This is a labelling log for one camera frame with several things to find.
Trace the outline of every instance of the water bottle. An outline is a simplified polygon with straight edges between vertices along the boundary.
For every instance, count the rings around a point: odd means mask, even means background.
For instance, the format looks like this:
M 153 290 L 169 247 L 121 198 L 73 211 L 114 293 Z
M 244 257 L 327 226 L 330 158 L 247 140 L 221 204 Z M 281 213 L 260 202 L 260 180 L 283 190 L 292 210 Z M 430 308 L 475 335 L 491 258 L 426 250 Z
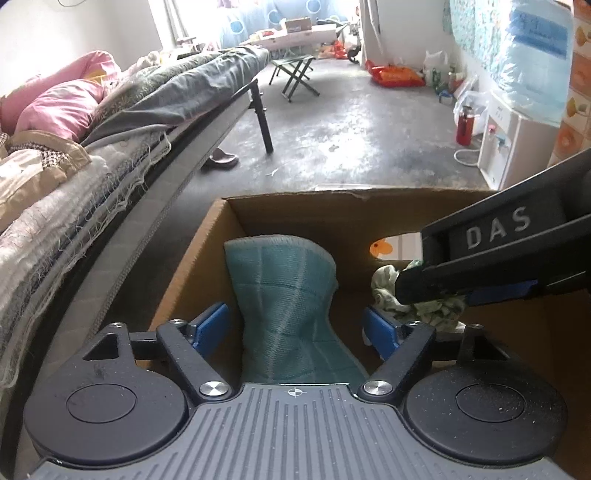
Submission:
M 501 2 L 498 83 L 514 109 L 559 125 L 569 92 L 573 18 L 553 0 Z

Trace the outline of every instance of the plaid fabric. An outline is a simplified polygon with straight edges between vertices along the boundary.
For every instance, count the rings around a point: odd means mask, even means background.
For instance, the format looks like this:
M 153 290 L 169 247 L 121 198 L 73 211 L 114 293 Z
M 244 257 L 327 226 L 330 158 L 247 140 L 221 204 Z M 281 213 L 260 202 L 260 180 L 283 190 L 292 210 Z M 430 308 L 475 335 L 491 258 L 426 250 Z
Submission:
M 0 146 L 2 146 L 2 135 L 6 134 L 0 134 Z M 65 161 L 69 161 L 70 163 L 72 162 L 72 159 L 67 153 L 52 150 L 45 145 L 35 142 L 25 142 L 18 145 L 11 145 L 8 148 L 8 154 L 11 155 L 18 150 L 39 150 L 41 152 L 41 166 L 43 169 L 49 167 L 58 167 Z

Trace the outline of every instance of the towel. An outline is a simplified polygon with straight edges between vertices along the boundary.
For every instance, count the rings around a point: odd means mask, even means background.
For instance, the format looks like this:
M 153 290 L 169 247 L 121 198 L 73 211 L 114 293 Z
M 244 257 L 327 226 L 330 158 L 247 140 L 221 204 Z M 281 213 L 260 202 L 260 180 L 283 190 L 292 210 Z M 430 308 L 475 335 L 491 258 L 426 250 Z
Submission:
M 330 254 L 309 240 L 284 235 L 224 246 L 244 318 L 242 381 L 345 383 L 356 391 L 368 375 L 329 323 L 337 289 Z
M 418 266 L 421 260 L 413 260 L 407 268 Z M 438 332 L 463 332 L 466 325 L 458 319 L 466 309 L 463 296 L 402 305 L 395 296 L 395 283 L 400 272 L 392 265 L 380 267 L 371 279 L 371 290 L 376 307 L 392 313 L 402 323 L 420 320 L 433 325 Z

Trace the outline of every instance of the plastic bag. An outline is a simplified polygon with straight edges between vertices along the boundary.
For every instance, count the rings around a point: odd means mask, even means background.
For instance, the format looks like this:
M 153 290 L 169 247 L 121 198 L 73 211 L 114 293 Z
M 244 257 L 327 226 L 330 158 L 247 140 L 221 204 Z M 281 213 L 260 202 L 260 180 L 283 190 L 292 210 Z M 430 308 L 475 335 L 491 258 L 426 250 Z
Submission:
M 425 61 L 423 62 L 423 73 L 425 74 L 425 81 L 428 86 L 433 85 L 433 69 L 441 72 L 441 81 L 447 81 L 449 73 L 449 58 L 447 52 L 438 51 L 437 53 L 429 53 L 427 50 Z
M 382 87 L 424 87 L 423 80 L 417 72 L 409 67 L 392 66 L 376 67 L 371 60 L 365 62 L 365 69 L 372 80 Z
M 458 100 L 462 95 L 464 95 L 464 93 L 472 90 L 477 81 L 478 75 L 476 73 L 470 75 L 469 77 L 466 77 L 464 81 L 460 84 L 460 86 L 457 88 L 457 90 L 453 92 L 453 96 L 456 97 L 456 100 Z
M 469 106 L 472 108 L 472 112 L 474 113 L 474 130 L 472 131 L 472 135 L 483 134 L 486 128 L 488 102 L 488 93 L 473 92 L 471 90 L 465 92 L 457 101 L 456 106 L 453 108 L 453 119 L 455 120 L 456 125 L 459 122 L 462 108 Z

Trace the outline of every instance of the slipper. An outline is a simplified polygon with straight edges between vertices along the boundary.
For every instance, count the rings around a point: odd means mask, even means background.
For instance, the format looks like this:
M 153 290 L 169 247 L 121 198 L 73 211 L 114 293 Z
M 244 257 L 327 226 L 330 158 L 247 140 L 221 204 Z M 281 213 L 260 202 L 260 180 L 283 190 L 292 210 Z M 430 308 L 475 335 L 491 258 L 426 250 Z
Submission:
M 229 170 L 238 163 L 238 156 L 232 153 L 225 153 L 221 148 L 216 148 L 213 154 L 205 161 L 210 168 L 223 168 Z

